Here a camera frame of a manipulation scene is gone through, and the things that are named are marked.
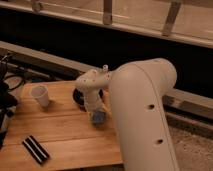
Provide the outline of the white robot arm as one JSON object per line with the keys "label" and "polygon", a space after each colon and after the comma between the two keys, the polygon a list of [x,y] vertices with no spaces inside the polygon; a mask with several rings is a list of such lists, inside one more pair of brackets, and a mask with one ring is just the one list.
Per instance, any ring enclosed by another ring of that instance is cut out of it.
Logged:
{"label": "white robot arm", "polygon": [[129,62],[114,71],[91,69],[76,79],[91,116],[104,110],[99,91],[109,90],[125,171],[180,171],[162,102],[176,80],[175,67],[163,58]]}

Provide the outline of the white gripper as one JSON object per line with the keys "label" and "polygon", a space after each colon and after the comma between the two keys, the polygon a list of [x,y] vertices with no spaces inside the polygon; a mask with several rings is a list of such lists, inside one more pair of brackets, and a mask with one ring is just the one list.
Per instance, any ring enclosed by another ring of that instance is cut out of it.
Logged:
{"label": "white gripper", "polygon": [[99,95],[98,90],[91,90],[83,93],[84,107],[90,117],[95,111],[106,112],[106,107]]}

